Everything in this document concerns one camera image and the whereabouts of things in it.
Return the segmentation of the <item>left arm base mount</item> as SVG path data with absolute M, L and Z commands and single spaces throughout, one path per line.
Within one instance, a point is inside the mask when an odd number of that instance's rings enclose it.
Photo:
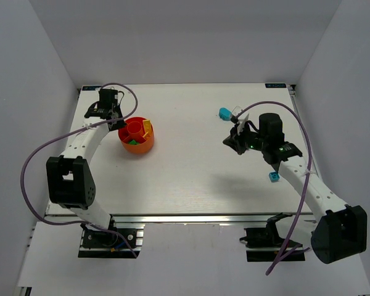
M 124 239 L 115 234 L 107 233 L 83 226 L 78 258 L 98 259 L 135 259 L 142 247 L 143 230 L 140 228 L 117 228 Z

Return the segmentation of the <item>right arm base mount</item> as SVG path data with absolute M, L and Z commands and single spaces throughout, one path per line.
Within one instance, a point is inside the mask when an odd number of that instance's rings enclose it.
M 278 234 L 276 223 L 288 220 L 291 217 L 293 215 L 280 213 L 269 218 L 264 227 L 244 229 L 245 236 L 241 237 L 239 241 L 244 243 L 247 248 L 247 262 L 263 263 L 274 261 L 286 237 L 286 235 L 281 237 Z M 282 257 L 284 257 L 282 261 L 305 261 L 305 253 L 309 250 L 309 247 L 304 248 L 302 244 L 289 240 L 282 254 Z

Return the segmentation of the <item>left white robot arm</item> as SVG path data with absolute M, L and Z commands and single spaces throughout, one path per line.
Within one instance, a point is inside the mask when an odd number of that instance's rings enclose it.
M 123 127 L 123 120 L 95 123 L 122 117 L 115 89 L 99 90 L 99 100 L 84 115 L 83 131 L 77 132 L 72 143 L 58 156 L 46 162 L 49 199 L 76 214 L 83 221 L 108 229 L 112 217 L 96 201 L 96 185 L 89 168 L 101 141 L 109 132 Z

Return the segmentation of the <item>cyan rounded lego brick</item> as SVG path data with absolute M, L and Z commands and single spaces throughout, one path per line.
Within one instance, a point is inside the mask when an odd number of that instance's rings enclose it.
M 232 112 L 229 109 L 222 107 L 219 109 L 218 116 L 224 121 L 230 121 Z

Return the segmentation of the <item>long yellow lego plate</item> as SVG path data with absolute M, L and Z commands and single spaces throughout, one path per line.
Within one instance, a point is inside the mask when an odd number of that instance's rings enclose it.
M 151 124 L 150 120 L 143 120 L 142 123 L 143 123 L 144 132 L 146 134 L 151 134 L 152 133 L 152 124 Z

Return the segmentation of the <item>blue square lego brick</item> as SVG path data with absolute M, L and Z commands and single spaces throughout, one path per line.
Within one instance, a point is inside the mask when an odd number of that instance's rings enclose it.
M 269 180 L 272 182 L 272 183 L 275 183 L 275 182 L 278 182 L 280 180 L 280 176 L 277 172 L 270 172 L 269 173 Z

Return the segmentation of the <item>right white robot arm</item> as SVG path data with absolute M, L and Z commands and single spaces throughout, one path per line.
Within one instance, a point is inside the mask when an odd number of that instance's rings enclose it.
M 365 210 L 350 206 L 312 174 L 300 149 L 284 138 L 283 124 L 276 113 L 259 116 L 259 127 L 249 120 L 232 117 L 234 127 L 224 145 L 242 155 L 260 151 L 265 162 L 286 180 L 311 210 L 315 223 L 301 221 L 298 214 L 280 213 L 264 228 L 246 230 L 242 241 L 248 248 L 307 246 L 325 264 L 362 253 L 367 246 Z

